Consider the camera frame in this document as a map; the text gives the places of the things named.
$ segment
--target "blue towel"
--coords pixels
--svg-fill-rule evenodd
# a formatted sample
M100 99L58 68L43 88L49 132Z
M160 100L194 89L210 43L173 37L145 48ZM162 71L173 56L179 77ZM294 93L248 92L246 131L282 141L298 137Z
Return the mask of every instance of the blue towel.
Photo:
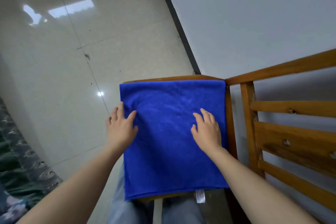
M218 80L120 84L125 117L137 110L139 131L124 153L125 200L199 189L228 188L191 134L193 112L211 112L228 148L225 82Z

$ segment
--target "forearm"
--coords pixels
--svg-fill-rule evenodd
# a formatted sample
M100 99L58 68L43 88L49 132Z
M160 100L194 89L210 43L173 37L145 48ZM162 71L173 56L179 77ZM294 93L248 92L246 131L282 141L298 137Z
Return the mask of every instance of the forearm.
M86 223L122 151L108 146L48 194L18 223Z
M212 151L209 157L223 174L251 223L317 223L290 198L239 163L224 148Z

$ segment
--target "leg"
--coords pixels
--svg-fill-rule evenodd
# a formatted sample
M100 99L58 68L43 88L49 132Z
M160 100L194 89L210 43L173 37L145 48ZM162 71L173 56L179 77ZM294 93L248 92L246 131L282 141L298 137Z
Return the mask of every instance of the leg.
M162 224L205 224L201 209L192 193L165 198L162 203Z
M117 188L108 214L108 224L152 224L154 201L142 203L125 201L124 164L121 167Z

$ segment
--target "white tag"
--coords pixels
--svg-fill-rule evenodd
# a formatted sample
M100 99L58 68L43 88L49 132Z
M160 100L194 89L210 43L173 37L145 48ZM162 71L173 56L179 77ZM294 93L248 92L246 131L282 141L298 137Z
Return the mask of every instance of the white tag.
M205 203L205 193L204 190L196 190L196 202L201 204Z

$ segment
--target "green fabric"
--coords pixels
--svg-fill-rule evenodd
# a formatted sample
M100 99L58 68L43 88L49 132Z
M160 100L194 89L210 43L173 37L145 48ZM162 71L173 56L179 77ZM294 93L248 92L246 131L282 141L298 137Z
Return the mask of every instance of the green fabric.
M13 197L26 199L31 209L45 195L42 188L32 184L21 168L18 157L11 151L0 131L0 182Z

